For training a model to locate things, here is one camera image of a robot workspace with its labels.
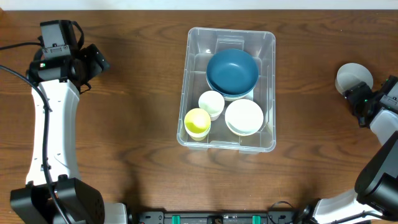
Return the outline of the cream large bowl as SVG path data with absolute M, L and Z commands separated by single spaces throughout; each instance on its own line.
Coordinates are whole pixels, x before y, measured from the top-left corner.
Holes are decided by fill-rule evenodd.
M 225 101 L 235 101 L 235 100 L 239 100 L 239 99 L 243 99 L 243 98 L 247 98 L 247 99 L 251 100 L 253 98 L 253 92 L 243 98 L 225 98 L 225 97 L 223 97 L 223 98 Z

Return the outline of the cream cup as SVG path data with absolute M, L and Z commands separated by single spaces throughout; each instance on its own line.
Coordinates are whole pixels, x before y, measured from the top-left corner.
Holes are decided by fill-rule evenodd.
M 224 98 L 217 91 L 206 91 L 199 97 L 198 105 L 210 116 L 216 116 L 224 109 Z

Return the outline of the pink cup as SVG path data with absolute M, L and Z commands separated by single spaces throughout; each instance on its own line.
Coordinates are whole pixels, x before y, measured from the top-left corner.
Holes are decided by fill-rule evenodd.
M 210 113 L 209 115 L 210 115 L 211 121 L 217 120 L 221 113 L 222 113 L 222 110 L 221 111 L 217 111 L 215 113 Z

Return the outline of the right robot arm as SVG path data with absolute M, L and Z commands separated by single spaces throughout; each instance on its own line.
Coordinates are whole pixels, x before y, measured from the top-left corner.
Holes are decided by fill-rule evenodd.
M 372 129 L 381 148 L 356 179 L 354 189 L 307 205 L 294 223 L 371 223 L 397 221 L 397 77 L 378 91 L 364 81 L 343 91 L 362 128 Z

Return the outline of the yellow cup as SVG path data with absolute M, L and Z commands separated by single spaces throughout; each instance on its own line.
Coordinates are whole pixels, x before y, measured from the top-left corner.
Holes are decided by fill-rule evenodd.
M 197 126 L 207 128 L 211 125 L 210 115 L 201 108 L 190 110 L 184 118 L 185 126 Z
M 194 140 L 194 141 L 202 141 L 207 137 L 207 133 L 188 133 L 188 135 Z

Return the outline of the yellow small bowl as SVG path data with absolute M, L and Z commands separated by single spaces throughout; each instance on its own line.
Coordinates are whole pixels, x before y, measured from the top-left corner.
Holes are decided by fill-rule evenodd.
M 233 130 L 233 129 L 231 129 L 231 132 L 232 133 L 234 133 L 235 135 L 238 135 L 238 136 L 250 136 L 250 135 L 253 135 L 253 134 L 255 134 L 255 133 L 257 133 L 257 131 L 253 131 L 253 130 L 250 130 L 250 131 L 240 131 L 240 130 Z

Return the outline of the light blue cup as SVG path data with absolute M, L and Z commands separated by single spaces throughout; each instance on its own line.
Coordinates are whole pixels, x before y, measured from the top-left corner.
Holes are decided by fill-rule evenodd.
M 201 128 L 197 126 L 186 126 L 185 130 L 189 136 L 194 138 L 202 138 L 205 137 L 210 132 L 211 127 Z

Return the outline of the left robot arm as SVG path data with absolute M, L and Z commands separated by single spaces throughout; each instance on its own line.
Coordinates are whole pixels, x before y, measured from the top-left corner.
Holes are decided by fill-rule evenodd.
M 128 223 L 123 203 L 106 203 L 81 180 L 75 147 L 76 110 L 90 80 L 109 68 L 95 45 L 85 45 L 75 21 L 40 24 L 40 48 L 22 79 L 35 106 L 34 149 L 25 186 L 11 192 L 25 223 Z

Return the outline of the grey small bowl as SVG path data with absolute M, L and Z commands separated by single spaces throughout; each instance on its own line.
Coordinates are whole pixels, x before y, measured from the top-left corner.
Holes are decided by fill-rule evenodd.
M 371 72 L 358 63 L 346 63 L 337 72 L 335 87 L 342 95 L 346 90 L 361 82 L 365 82 L 372 89 L 374 81 Z

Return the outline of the blue bowl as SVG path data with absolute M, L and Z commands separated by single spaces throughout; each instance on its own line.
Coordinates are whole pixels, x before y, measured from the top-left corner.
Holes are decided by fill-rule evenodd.
M 249 90 L 246 93 L 242 93 L 242 94 L 239 94 L 239 95 L 230 95 L 230 94 L 227 94 L 227 93 L 222 93 L 221 90 L 217 90 L 215 87 L 213 87 L 211 85 L 211 83 L 208 80 L 206 80 L 206 82 L 207 82 L 207 84 L 208 84 L 208 86 L 210 87 L 211 90 L 217 91 L 218 93 L 223 95 L 223 97 L 225 97 L 225 98 L 243 98 L 243 97 L 251 94 L 252 92 L 254 92 L 254 89 L 256 87 L 256 86 L 254 86 L 251 90 Z
M 206 68 L 206 79 L 222 93 L 239 95 L 257 84 L 259 68 L 245 51 L 226 49 L 212 56 Z

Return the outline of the white small bowl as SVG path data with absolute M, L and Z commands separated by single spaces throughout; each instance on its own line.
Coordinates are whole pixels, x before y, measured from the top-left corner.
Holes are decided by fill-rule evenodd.
M 247 99 L 232 102 L 227 107 L 224 117 L 227 127 L 236 131 L 259 131 L 264 122 L 261 107 Z

